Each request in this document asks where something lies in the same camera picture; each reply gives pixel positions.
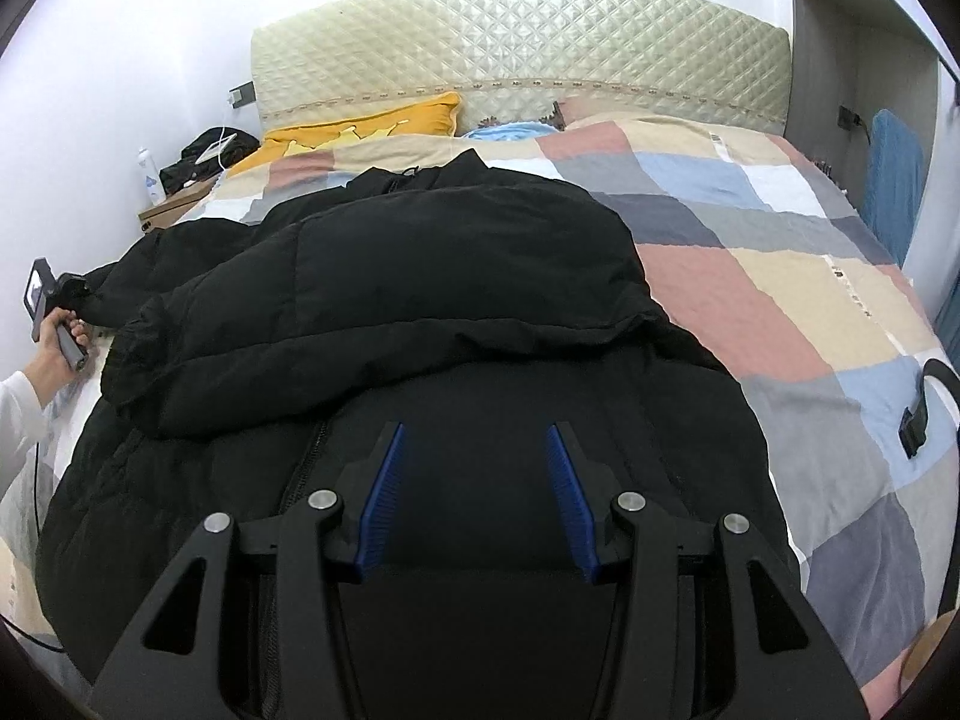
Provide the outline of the white-sleeved left forearm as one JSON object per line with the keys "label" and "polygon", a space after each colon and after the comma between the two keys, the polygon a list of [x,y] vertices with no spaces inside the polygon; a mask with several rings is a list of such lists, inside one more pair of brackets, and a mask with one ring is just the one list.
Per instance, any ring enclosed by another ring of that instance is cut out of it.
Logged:
{"label": "white-sleeved left forearm", "polygon": [[6,493],[25,465],[26,455],[46,435],[44,408],[25,372],[0,385],[0,491]]}

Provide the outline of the person's left hand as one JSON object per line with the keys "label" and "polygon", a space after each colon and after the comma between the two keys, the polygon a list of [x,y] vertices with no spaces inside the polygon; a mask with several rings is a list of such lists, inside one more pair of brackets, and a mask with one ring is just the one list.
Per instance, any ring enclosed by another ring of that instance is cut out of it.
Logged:
{"label": "person's left hand", "polygon": [[41,322],[36,355],[23,367],[23,372],[43,408],[76,377],[76,372],[60,349],[60,330],[67,330],[80,348],[89,346],[88,327],[76,317],[75,312],[57,307]]}

